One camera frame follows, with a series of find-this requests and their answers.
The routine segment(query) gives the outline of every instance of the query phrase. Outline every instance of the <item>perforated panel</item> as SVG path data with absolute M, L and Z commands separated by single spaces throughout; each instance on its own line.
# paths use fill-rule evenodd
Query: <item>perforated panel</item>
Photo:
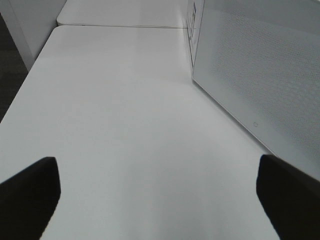
M 318 31 L 320 4 L 310 0 L 206 0 L 194 80 L 271 151 L 320 179 Z

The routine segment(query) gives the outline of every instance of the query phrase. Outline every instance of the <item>white table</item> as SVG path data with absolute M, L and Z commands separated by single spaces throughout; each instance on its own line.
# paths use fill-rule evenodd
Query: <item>white table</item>
M 192 83 L 185 29 L 56 28 L 0 124 L 0 182 L 57 158 L 43 240 L 278 240 L 266 152 Z
M 185 28 L 188 0 L 67 0 L 59 25 Z

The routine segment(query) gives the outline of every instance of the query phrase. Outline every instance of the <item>gray floor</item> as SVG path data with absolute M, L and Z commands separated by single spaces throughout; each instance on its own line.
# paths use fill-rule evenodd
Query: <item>gray floor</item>
M 0 17 L 0 122 L 24 82 L 28 71 L 4 19 Z

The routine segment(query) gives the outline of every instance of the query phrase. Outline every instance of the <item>white wall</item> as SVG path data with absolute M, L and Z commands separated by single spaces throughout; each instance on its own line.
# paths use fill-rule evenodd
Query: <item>white wall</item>
M 1 15 L 24 64 L 31 69 L 66 0 L 0 0 Z

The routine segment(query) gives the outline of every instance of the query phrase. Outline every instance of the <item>table surface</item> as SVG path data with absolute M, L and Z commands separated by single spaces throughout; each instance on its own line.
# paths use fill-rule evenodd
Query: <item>table surface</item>
M 67 0 L 59 25 L 185 28 L 188 0 Z
M 0 124 L 0 182 L 57 159 L 41 239 L 279 239 L 256 194 L 266 150 L 192 82 L 186 44 L 186 29 L 52 32 Z

